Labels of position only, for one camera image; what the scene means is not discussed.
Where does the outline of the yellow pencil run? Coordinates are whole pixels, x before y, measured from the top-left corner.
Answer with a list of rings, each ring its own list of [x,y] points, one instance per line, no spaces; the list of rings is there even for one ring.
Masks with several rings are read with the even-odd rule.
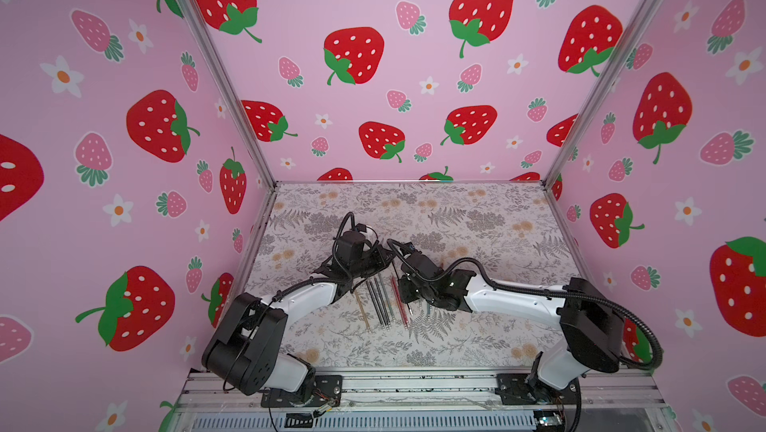
[[[363,301],[361,300],[361,297],[359,296],[358,290],[355,290],[353,292],[353,296],[354,296],[354,298],[356,300],[356,303],[357,303],[357,306],[359,308],[360,316],[361,316],[361,318],[363,320],[363,323],[365,325],[365,330],[369,333],[369,332],[372,331],[372,329],[371,329],[371,326],[370,326],[370,322],[369,322],[369,318],[367,316],[366,310],[364,308]]]

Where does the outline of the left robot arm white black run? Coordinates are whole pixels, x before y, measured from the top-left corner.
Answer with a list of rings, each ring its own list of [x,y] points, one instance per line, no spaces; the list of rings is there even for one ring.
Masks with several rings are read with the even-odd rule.
[[[393,258],[375,228],[347,213],[332,239],[330,256],[309,278],[265,298],[244,292],[233,300],[203,351],[201,365],[223,380],[225,391],[250,396],[266,389],[286,394],[293,403],[309,402],[318,392],[316,370],[308,361],[281,352],[285,332],[301,318],[353,294]]]

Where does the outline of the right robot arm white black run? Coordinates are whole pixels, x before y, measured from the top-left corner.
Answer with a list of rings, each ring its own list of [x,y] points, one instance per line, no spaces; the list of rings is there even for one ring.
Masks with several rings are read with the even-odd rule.
[[[648,325],[584,278],[563,286],[501,282],[490,278],[475,258],[458,258],[440,268],[411,243],[387,244],[401,262],[405,302],[424,300],[448,312],[506,314],[563,335],[536,357],[524,379],[529,392],[565,390],[590,371],[614,374],[623,365],[652,371],[662,365],[663,350]]]

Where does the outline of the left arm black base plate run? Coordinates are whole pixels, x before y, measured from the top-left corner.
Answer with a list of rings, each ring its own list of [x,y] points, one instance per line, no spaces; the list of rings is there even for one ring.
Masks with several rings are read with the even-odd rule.
[[[296,391],[269,387],[261,396],[262,408],[319,408],[339,404],[342,375],[311,375]]]

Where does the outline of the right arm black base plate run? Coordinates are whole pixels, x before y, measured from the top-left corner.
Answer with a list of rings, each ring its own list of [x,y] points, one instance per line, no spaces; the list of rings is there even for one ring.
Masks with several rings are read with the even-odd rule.
[[[573,385],[554,389],[543,382],[528,380],[528,373],[501,373],[496,377],[495,394],[504,405],[553,406],[576,405],[578,396]]]

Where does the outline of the aluminium frame rail base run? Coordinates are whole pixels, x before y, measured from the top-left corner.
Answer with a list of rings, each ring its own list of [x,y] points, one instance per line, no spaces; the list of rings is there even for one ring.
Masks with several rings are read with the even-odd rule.
[[[211,373],[189,376],[166,431],[678,431],[675,412],[640,371],[591,372],[544,404],[511,396],[526,369],[321,367],[314,395],[251,396]]]

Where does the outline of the left aluminium corner post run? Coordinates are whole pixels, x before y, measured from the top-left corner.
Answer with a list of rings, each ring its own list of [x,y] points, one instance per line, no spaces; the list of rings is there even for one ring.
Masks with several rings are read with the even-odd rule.
[[[253,159],[267,190],[276,188],[276,181],[267,165],[265,155],[259,148],[257,134],[249,122],[245,107],[235,91],[233,79],[225,68],[225,61],[213,42],[213,35],[221,33],[225,36],[238,37],[239,35],[251,36],[251,29],[257,25],[259,19],[259,5],[257,0],[176,0],[181,7],[183,15],[197,41],[197,46],[203,53],[205,63],[211,70],[213,80],[233,114],[233,123],[245,142],[245,148]],[[261,40],[256,36],[251,39],[257,43]]]

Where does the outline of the aluminium corner post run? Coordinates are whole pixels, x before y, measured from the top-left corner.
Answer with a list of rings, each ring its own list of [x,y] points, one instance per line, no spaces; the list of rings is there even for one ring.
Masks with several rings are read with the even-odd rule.
[[[197,46],[203,53],[205,63],[211,70],[213,80],[233,114],[233,123],[245,142],[245,148],[253,159],[267,190],[276,188],[276,181],[267,165],[265,155],[259,148],[257,134],[249,122],[245,107],[235,91],[233,79],[225,68],[225,61],[213,42],[213,35],[221,33],[225,36],[238,37],[239,35],[251,36],[251,29],[257,25],[259,19],[259,5],[257,0],[176,0],[181,7],[183,15],[197,41]],[[261,40],[256,36],[251,39],[257,43]]]
[[[600,73],[600,78],[594,83],[592,91],[580,112],[578,113],[578,119],[574,123],[570,134],[564,144],[564,147],[560,150],[558,156],[556,156],[555,162],[552,164],[551,170],[548,172],[545,180],[542,182],[543,191],[548,194],[553,192],[553,186],[556,178],[562,174],[568,158],[574,152],[578,142],[586,136],[590,123],[594,121],[594,116],[610,95],[610,89],[614,81],[618,79],[628,55],[632,52],[634,45],[642,38],[642,35],[646,32],[646,29],[650,26],[652,19],[655,17],[658,9],[661,7],[664,0],[640,0],[628,25],[624,27],[624,34],[616,45],[616,51],[612,53],[606,67]]]

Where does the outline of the right aluminium corner post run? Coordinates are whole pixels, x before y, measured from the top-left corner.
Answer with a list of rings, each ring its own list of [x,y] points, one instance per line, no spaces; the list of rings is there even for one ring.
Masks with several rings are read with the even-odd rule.
[[[564,144],[564,147],[560,150],[558,156],[556,156],[555,162],[552,164],[551,170],[548,172],[545,180],[542,182],[543,191],[548,194],[553,192],[553,186],[556,178],[562,174],[568,158],[574,152],[578,142],[586,136],[590,123],[594,121],[594,116],[610,95],[610,89],[614,81],[618,79],[628,55],[632,52],[634,45],[642,38],[642,35],[646,32],[646,29],[650,26],[652,19],[655,17],[658,9],[661,7],[664,0],[640,0],[628,25],[624,27],[624,34],[616,45],[616,51],[612,53],[606,67],[600,73],[600,78],[594,83],[592,91],[580,112],[578,113],[578,119],[574,123],[570,134]]]

